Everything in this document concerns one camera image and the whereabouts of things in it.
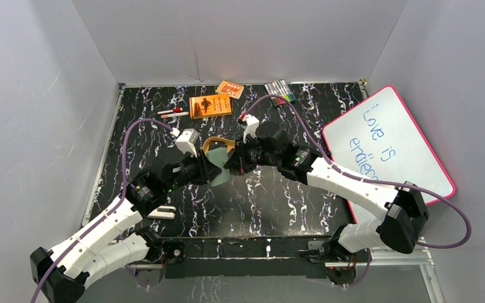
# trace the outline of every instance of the gray wall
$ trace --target gray wall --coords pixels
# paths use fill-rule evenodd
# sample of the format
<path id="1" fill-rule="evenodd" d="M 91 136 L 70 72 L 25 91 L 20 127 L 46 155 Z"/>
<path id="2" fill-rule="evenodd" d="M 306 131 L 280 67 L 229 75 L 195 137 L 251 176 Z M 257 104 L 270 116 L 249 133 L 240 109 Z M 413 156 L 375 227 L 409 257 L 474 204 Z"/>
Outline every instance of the gray wall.
<path id="1" fill-rule="evenodd" d="M 116 94 L 71 1 L 0 1 L 0 302 L 28 302 L 29 254 L 78 230 Z"/>
<path id="2" fill-rule="evenodd" d="M 410 0 L 369 78 L 403 96 L 451 178 L 473 236 L 432 250 L 447 302 L 485 302 L 485 1 Z M 464 234 L 460 217 L 430 206 L 427 241 Z"/>
<path id="3" fill-rule="evenodd" d="M 128 85 L 358 80 L 407 0 L 73 0 Z"/>

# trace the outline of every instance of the orange box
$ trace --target orange box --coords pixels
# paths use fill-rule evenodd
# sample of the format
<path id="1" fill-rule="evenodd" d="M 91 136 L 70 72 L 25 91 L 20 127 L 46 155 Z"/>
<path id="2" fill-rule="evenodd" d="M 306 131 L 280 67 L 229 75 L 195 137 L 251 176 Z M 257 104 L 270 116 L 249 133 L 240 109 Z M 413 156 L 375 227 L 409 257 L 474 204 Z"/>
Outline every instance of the orange box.
<path id="1" fill-rule="evenodd" d="M 192 119 L 231 115 L 231 99 L 228 94 L 191 97 Z"/>

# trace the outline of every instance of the small orange card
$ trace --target small orange card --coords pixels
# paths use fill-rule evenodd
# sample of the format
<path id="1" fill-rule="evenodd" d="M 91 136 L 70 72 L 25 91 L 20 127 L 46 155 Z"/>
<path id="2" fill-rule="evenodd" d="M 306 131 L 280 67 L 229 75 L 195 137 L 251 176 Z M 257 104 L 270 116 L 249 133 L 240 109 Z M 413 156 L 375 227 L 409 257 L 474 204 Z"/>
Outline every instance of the small orange card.
<path id="1" fill-rule="evenodd" d="M 244 86 L 234 83 L 234 82 L 229 82 L 229 81 L 222 81 L 217 88 L 217 93 L 226 93 L 228 96 L 238 99 L 241 98 L 241 95 L 243 94 L 243 89 Z"/>

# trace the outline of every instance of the pink whiteboard frame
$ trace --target pink whiteboard frame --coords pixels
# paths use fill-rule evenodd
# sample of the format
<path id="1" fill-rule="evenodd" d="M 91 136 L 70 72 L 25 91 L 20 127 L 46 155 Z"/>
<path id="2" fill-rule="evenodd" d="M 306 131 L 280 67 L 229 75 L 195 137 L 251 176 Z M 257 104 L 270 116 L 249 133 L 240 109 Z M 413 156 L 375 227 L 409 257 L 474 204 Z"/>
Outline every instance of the pink whiteboard frame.
<path id="1" fill-rule="evenodd" d="M 430 143 L 428 143 L 428 140 L 426 139 L 425 135 L 423 134 L 423 132 L 421 131 L 421 128 L 419 128 L 419 125 L 417 125 L 417 122 L 416 120 L 414 119 L 414 117 L 412 116 L 412 113 L 410 113 L 410 111 L 408 110 L 408 107 L 406 107 L 406 104 L 404 104 L 404 101 L 402 100 L 402 98 L 400 97 L 400 95 L 398 94 L 398 91 L 397 89 L 395 89 L 394 86 L 391 86 L 391 85 L 388 85 L 388 86 L 384 86 L 383 88 L 381 88 L 380 90 L 378 90 L 378 92 L 370 95 L 367 99 L 363 100 L 362 102 L 356 104 L 353 108 L 349 109 L 349 110 L 352 110 L 354 108 L 356 108 L 358 105 L 362 104 L 363 102 L 369 100 L 372 96 L 376 95 L 377 93 L 379 93 L 380 91 L 382 91 L 383 89 L 385 88 L 388 88 L 390 87 L 391 89 L 393 89 L 393 91 L 395 92 L 395 94 L 397 95 L 398 99 L 400 100 L 400 103 L 402 104 L 402 106 L 404 107 L 404 109 L 406 110 L 406 112 L 408 113 L 408 116 L 410 116 L 410 119 L 412 120 L 412 122 L 414 123 L 414 125 L 416 126 L 417 130 L 419 131 L 419 134 L 421 135 L 421 137 L 423 138 L 423 140 L 425 141 L 425 143 L 427 144 L 428 148 L 430 149 L 430 152 L 432 153 L 432 156 L 434 156 L 434 158 L 436 159 L 438 165 L 440 166 L 441 170 L 443 171 L 443 173 L 445 174 L 445 177 L 447 178 L 447 180 L 449 180 L 449 183 L 451 184 L 451 187 L 453 188 L 452 192 L 445 196 L 446 198 L 449 198 L 451 196 L 453 196 L 456 191 L 457 191 L 457 188 L 455 186 L 455 183 L 451 180 L 451 177 L 449 176 L 449 173 L 447 172 L 447 170 L 445 170 L 445 168 L 443 167 L 443 165 L 441 164 L 441 161 L 440 159 L 438 158 L 438 156 L 436 156 L 436 153 L 434 152 L 434 150 L 432 149 L 432 146 L 430 145 Z M 328 141 L 326 140 L 326 137 L 325 137 L 325 134 L 324 134 L 324 129 L 332 124 L 334 121 L 336 121 L 337 119 L 343 117 L 343 115 L 335 118 L 334 120 L 332 120 L 330 123 L 328 123 L 327 125 L 325 125 L 325 127 L 323 127 L 323 130 L 321 131 L 323 133 L 323 137 L 325 139 L 325 143 L 326 143 L 326 147 L 328 148 L 328 150 L 330 150 L 330 145 L 328 144 Z M 432 203 L 435 203 L 435 202 L 438 202 L 439 200 L 438 199 L 435 199 L 435 200 L 432 200 L 430 202 L 427 202 L 426 204 L 427 205 L 430 205 Z M 352 205 L 350 203 L 350 201 L 348 201 L 349 203 L 349 208 L 350 208 L 350 212 L 352 213 L 352 217 L 354 218 L 354 222 L 357 223 L 357 220 L 356 220 L 356 216 L 354 215 L 354 212 L 352 211 Z"/>

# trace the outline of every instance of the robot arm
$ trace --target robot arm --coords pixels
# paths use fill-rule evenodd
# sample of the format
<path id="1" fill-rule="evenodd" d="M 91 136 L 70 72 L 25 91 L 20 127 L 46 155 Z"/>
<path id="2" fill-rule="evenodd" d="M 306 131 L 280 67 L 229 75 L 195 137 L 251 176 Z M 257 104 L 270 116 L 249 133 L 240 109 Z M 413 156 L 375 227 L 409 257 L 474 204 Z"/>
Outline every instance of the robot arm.
<path id="1" fill-rule="evenodd" d="M 259 120 L 245 115 L 239 120 L 246 126 L 243 139 L 225 167 L 244 174 L 257 165 L 274 166 L 286 178 L 308 186 L 336 193 L 370 211 L 375 218 L 340 227 L 330 242 L 319 248 L 319 257 L 344 259 L 361 249 L 388 246 L 400 253 L 413 251 L 426 221 L 428 211 L 421 193 L 404 187 L 388 187 L 356 181 L 343 175 L 365 177 L 341 168 L 337 172 L 321 155 L 308 146 L 297 146 L 274 122 L 259 125 Z"/>
<path id="2" fill-rule="evenodd" d="M 208 184 L 222 172 L 220 167 L 207 159 L 203 150 L 196 151 L 194 143 L 197 137 L 198 133 L 194 129 L 185 129 L 177 138 L 176 146 L 185 153 L 183 159 L 175 151 L 167 153 L 170 156 L 164 159 L 167 163 L 152 159 L 150 168 L 127 185 L 126 196 L 116 211 L 108 212 L 120 203 L 120 196 L 70 238 L 49 250 L 40 247 L 31 254 L 32 275 L 38 283 L 58 257 L 72 243 L 78 242 L 56 264 L 42 287 L 43 293 L 52 303 L 75 302 L 86 287 L 102 276 L 128 263 L 142 259 L 153 261 L 160 256 L 160 241 L 147 230 L 138 231 L 138 235 L 132 235 L 116 245 L 107 245 L 163 205 L 173 189 L 187 184 Z M 102 223 L 80 237 L 94 222 L 104 217 Z"/>

